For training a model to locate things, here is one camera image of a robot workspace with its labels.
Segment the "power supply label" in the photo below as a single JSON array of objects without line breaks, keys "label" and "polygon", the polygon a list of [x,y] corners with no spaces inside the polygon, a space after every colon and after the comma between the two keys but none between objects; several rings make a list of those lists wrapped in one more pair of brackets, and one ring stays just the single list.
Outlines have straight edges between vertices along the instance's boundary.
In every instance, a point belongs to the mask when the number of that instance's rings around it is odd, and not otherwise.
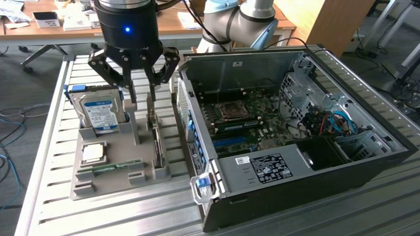
[{"label": "power supply label", "polygon": [[280,153],[254,158],[251,164],[262,183],[294,176]]}]

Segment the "aluminum workbench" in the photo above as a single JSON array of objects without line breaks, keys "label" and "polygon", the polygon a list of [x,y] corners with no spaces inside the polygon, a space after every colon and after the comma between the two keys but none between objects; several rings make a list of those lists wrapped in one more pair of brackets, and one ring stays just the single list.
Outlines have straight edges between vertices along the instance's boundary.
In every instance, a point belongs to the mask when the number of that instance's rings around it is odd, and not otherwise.
[{"label": "aluminum workbench", "polygon": [[[372,107],[420,147],[420,128],[328,52],[322,60],[354,87]],[[170,91],[176,78],[158,90],[156,111],[163,118],[172,180],[72,201],[71,174],[79,119],[63,95],[64,84],[102,84],[87,64],[88,56],[63,62],[40,149],[18,223],[16,235],[142,235],[142,236],[343,236],[412,235],[420,231],[420,153],[384,171],[362,188],[291,208],[240,225],[206,234],[190,189],[190,176],[180,146]],[[148,81],[134,71],[139,112],[146,115]],[[326,88],[335,87],[319,77]]]}]

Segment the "cpu socket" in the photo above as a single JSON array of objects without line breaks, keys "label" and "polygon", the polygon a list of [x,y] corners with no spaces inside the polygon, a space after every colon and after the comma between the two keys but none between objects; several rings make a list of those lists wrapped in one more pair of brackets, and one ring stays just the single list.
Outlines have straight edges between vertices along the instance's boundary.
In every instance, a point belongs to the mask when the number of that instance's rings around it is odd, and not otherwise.
[{"label": "cpu socket", "polygon": [[250,117],[248,110],[242,101],[224,102],[216,105],[218,113],[222,114],[220,120],[230,121]]}]

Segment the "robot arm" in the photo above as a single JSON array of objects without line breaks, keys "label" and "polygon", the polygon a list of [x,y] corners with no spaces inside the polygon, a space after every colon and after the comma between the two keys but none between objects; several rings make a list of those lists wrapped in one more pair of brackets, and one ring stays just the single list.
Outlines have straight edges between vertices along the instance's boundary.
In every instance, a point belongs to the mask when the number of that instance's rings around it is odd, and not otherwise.
[{"label": "robot arm", "polygon": [[[176,69],[178,49],[164,47],[159,40],[156,12],[178,2],[158,5],[155,0],[95,0],[106,47],[91,54],[88,64],[111,85],[128,89],[132,103],[136,96],[131,70],[144,69],[155,100],[155,86],[170,81]],[[166,64],[155,72],[160,55],[166,57]],[[123,74],[110,66],[107,58],[123,68]]]},{"label": "robot arm", "polygon": [[[106,39],[106,47],[90,56],[88,64],[116,87],[128,89],[132,103],[136,95],[131,71],[144,69],[155,101],[155,86],[167,83],[179,63],[176,48],[164,47],[159,40],[156,12],[172,7],[180,0],[158,5],[155,0],[95,0],[95,9]],[[238,0],[208,0],[206,27],[231,49],[235,40],[262,49],[278,26],[274,0],[248,0],[242,7]],[[222,47],[204,32],[199,52],[219,52]],[[159,72],[154,65],[164,55],[166,64]],[[108,64],[110,58],[122,68],[120,74]]]},{"label": "robot arm", "polygon": [[[247,0],[240,7],[238,0],[207,0],[204,14],[204,26],[228,50],[232,41],[262,50],[279,23],[274,0]],[[222,51],[220,45],[204,31],[198,52]]]}]

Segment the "wooden cabinet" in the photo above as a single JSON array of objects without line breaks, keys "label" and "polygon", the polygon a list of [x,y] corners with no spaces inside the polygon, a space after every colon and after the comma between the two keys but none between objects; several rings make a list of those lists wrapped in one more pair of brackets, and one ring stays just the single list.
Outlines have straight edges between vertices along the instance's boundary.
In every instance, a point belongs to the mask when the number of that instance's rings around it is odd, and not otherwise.
[{"label": "wooden cabinet", "polygon": [[[275,0],[287,19],[296,25],[294,37],[307,44],[323,44],[340,56],[375,0]],[[291,40],[290,45],[302,45]]]}]

